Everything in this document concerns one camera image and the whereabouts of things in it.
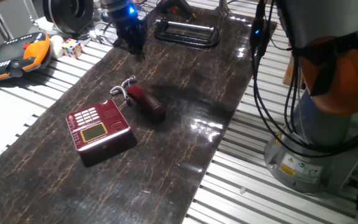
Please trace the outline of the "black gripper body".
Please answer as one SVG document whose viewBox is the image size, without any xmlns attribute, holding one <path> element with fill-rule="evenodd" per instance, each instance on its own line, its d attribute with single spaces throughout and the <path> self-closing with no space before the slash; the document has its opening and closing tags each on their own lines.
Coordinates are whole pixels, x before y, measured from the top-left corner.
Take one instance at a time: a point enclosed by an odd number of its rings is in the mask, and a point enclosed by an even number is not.
<svg viewBox="0 0 358 224">
<path fill-rule="evenodd" d="M 125 42 L 128 47 L 143 47 L 147 38 L 147 22 L 138 18 L 134 7 L 121 7 L 112 10 L 112 23 L 118 36 L 113 46 Z"/>
</svg>

